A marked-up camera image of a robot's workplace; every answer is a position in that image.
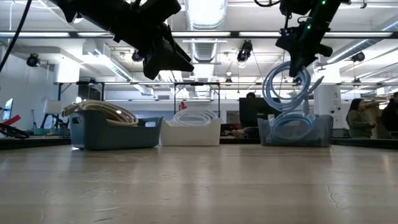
computer monitor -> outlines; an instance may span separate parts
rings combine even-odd
[[[14,99],[9,99],[4,107],[4,114],[2,116],[3,121],[7,121],[11,118],[11,112],[12,112],[12,104],[14,102]]]
[[[268,115],[274,117],[280,115],[280,112],[268,105],[264,98],[240,98],[239,99],[239,119],[243,128],[258,127],[258,118],[268,119]]]

clear plastic tubing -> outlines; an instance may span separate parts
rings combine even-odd
[[[292,97],[281,97],[275,90],[273,86],[273,79],[283,71],[289,71],[290,62],[284,62],[279,66],[272,69],[269,74],[264,79],[264,83],[262,84],[262,94],[264,95],[265,101],[268,103],[269,106],[273,107],[277,111],[280,111],[281,114],[276,117],[275,119],[270,120],[270,127],[271,127],[271,137],[272,139],[278,141],[298,141],[306,136],[314,127],[315,116],[309,115],[309,105],[308,105],[308,96],[311,94],[318,86],[321,84],[323,77],[319,78],[313,86],[311,85],[311,75],[307,71],[306,68],[303,68],[301,71],[298,72],[297,77],[301,79],[302,90],[299,94]],[[275,102],[272,99],[272,94],[278,97],[281,101],[288,101],[283,103]],[[295,113],[295,109],[298,108],[302,102],[304,101],[303,106],[303,114]],[[302,132],[299,136],[290,136],[286,137],[281,135],[277,129],[281,126],[285,126],[286,124],[293,122],[293,121],[302,121],[307,125],[307,130]]]
[[[172,124],[177,126],[206,126],[216,118],[218,118],[218,115],[211,110],[187,108],[180,110],[174,115]]]

coiled hose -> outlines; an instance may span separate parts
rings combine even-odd
[[[177,126],[206,126],[218,115],[211,110],[202,108],[187,108],[174,115],[172,124]]]
[[[307,71],[306,68],[303,68],[298,72],[297,77],[301,80],[302,90],[299,94],[292,97],[281,97],[275,90],[273,86],[273,79],[280,73],[286,70],[289,70],[290,62],[284,62],[272,69],[270,73],[264,79],[264,83],[262,84],[262,94],[264,95],[265,101],[269,106],[273,107],[275,110],[282,112],[278,117],[273,120],[270,120],[269,124],[271,127],[271,138],[276,141],[283,142],[293,142],[302,139],[306,136],[315,126],[315,116],[309,114],[309,105],[308,105],[308,96],[311,94],[318,86],[321,84],[323,77],[319,78],[312,87],[311,85],[311,75]],[[272,99],[272,93],[278,97],[280,100],[289,101],[287,103],[278,103]],[[303,114],[293,113],[296,108],[298,108],[302,102],[303,105]],[[302,134],[296,137],[285,137],[279,134],[277,129],[281,126],[286,125],[292,121],[301,121],[306,124],[307,131],[302,131]]]
[[[62,116],[69,116],[75,112],[75,110],[102,111],[106,115],[107,122],[115,126],[135,127],[138,124],[138,118],[132,112],[105,101],[87,100],[69,105],[63,109]]]

table surface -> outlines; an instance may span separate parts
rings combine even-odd
[[[222,145],[0,151],[1,223],[397,223],[398,152]]]

red object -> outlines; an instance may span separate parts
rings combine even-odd
[[[184,109],[187,109],[188,107],[185,105],[185,103],[183,101],[181,101],[179,108],[180,108],[180,110],[184,110]]]
[[[21,119],[21,117],[19,115],[17,115],[15,117],[10,118],[7,121],[3,122],[3,124],[10,126],[10,125],[14,124],[15,122],[19,121],[20,119]]]

